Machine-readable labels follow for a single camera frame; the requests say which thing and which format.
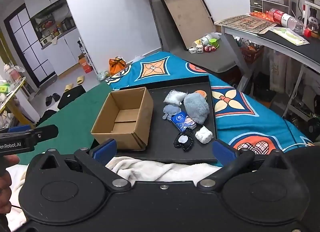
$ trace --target black shoe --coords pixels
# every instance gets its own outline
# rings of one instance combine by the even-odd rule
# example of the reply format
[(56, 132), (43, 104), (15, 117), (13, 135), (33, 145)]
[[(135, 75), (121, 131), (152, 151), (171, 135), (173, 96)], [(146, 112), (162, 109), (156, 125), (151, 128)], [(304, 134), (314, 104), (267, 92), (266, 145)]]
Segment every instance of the black shoe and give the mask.
[(61, 98), (61, 96), (58, 95), (57, 93), (54, 93), (52, 96), (53, 96), (53, 99), (54, 99), (55, 102), (58, 102), (59, 99)]
[(46, 106), (49, 106), (49, 105), (51, 105), (51, 102), (52, 102), (52, 95), (47, 96), (47, 97), (45, 98), (45, 105), (46, 105)]

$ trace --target red label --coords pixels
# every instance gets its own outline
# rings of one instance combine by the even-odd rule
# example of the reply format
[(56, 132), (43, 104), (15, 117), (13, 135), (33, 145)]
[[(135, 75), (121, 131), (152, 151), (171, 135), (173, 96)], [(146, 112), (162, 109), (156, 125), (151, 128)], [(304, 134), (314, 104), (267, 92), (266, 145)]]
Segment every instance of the red label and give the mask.
[(273, 13), (273, 20), (275, 23), (278, 23), (281, 25), (281, 18), (283, 16), (284, 12), (280, 11), (280, 10), (276, 10), (274, 13)]

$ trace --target panda figurine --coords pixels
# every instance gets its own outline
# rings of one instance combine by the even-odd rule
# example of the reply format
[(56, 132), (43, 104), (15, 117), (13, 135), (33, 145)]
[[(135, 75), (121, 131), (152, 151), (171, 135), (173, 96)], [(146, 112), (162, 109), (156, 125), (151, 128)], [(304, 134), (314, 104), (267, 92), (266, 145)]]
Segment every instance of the panda figurine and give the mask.
[(308, 29), (310, 29), (311, 31), (313, 31), (314, 33), (317, 33), (319, 32), (319, 23), (318, 23), (318, 20), (317, 18), (315, 17), (309, 17), (309, 20), (308, 20)]

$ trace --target white blanket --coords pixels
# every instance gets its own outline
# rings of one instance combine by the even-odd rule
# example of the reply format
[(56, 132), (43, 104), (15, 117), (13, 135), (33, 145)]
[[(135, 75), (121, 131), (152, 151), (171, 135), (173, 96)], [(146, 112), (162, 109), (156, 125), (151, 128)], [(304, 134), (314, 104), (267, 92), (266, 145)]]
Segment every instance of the white blanket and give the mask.
[[(107, 165), (107, 168), (127, 179), (131, 184), (135, 181), (189, 181), (192, 180), (196, 185), (200, 180), (216, 172), (219, 167), (206, 163), (195, 165), (183, 164), (164, 164), (155, 161), (143, 161), (130, 157), (114, 157)], [(19, 206), (18, 195), (24, 184), (27, 166), (16, 165), (7, 168), (12, 177), (12, 195), (10, 202), (12, 205)], [(16, 230), (26, 218), (21, 209), (12, 207), (7, 214), (8, 224), (11, 231)]]

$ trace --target green mat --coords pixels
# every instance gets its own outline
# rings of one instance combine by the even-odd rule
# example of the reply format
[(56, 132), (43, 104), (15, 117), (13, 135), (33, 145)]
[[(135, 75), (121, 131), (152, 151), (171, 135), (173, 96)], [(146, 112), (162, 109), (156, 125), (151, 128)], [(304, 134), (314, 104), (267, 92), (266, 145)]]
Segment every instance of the green mat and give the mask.
[(81, 147), (90, 148), (94, 140), (90, 131), (111, 91), (111, 87), (102, 82), (43, 122), (40, 127), (56, 125), (58, 137), (38, 143), (34, 151), (19, 154), (20, 164), (29, 164), (35, 155), (50, 148), (57, 149), (60, 154), (72, 154)]

